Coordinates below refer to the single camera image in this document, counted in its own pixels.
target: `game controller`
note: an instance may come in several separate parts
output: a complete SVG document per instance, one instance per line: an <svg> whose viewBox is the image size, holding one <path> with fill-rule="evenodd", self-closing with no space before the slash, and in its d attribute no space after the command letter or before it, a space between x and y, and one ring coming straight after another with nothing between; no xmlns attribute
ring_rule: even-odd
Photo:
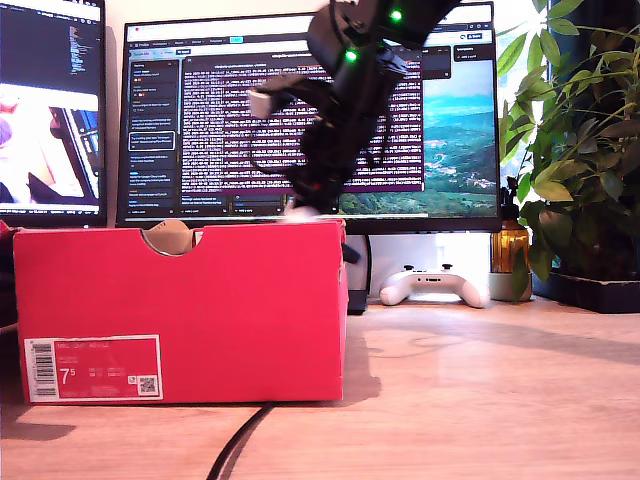
<svg viewBox="0 0 640 480"><path fill-rule="evenodd" d="M460 275L451 272L451 264L444 264L439 271L414 270L405 265L385 280L380 287L380 300L384 305L397 305L414 293L455 293L467 305L484 308L489 303L489 290Z"/></svg>

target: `robotic arm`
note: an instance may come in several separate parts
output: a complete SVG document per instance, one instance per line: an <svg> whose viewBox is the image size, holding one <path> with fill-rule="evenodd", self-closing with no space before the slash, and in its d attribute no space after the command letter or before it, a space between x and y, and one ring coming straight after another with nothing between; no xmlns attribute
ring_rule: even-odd
<svg viewBox="0 0 640 480"><path fill-rule="evenodd" d="M329 213L356 171L389 98L406 74L405 62L385 40L419 50L434 27L461 0L360 0L330 3L314 15L307 32L309 51L333 83L300 75L275 77L249 91L251 114L267 119L300 99L318 110L305 130L300 150L307 162L282 171L295 192L294 209Z"/></svg>

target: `green led light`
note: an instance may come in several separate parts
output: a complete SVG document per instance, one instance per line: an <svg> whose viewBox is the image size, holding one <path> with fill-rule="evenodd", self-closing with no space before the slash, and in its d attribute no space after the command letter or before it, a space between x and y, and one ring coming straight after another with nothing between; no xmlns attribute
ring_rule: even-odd
<svg viewBox="0 0 640 480"><path fill-rule="evenodd" d="M347 50L347 53L345 53L344 56L347 59L347 62L351 63L355 62L358 59L358 54L353 50Z"/></svg>
<svg viewBox="0 0 640 480"><path fill-rule="evenodd" d="M393 10L391 12L391 20L396 23L402 20L402 12L400 10Z"/></svg>

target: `second monitor screen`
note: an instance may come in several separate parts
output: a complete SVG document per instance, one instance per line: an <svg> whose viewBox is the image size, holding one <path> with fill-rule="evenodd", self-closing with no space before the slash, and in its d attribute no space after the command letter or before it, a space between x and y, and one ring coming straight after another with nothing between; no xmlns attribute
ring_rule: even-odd
<svg viewBox="0 0 640 480"><path fill-rule="evenodd" d="M330 80L307 50L310 15L129 25L119 221L280 215L286 180L257 172L303 163L315 110L296 102L267 121L247 90L274 75ZM391 101L382 168L361 168L335 213L346 218L497 214L495 47L490 5L458 7L422 51L393 47L409 73ZM372 151L379 154L384 122Z"/></svg>

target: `monitor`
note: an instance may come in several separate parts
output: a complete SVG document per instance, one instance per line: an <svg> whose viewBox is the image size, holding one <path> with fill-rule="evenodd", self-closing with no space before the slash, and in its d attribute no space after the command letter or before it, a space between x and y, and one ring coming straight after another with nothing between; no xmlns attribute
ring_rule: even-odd
<svg viewBox="0 0 640 480"><path fill-rule="evenodd" d="M0 0L0 218L106 225L104 3Z"/></svg>
<svg viewBox="0 0 640 480"><path fill-rule="evenodd" d="M361 168L329 216L351 234L500 228L493 4L456 7L424 48L392 44L395 90L381 168ZM315 110L252 118L247 90L282 73L327 80L308 52L311 13L125 25L117 223L276 220L291 195L256 171L304 162ZM380 154L384 119L372 144Z"/></svg>

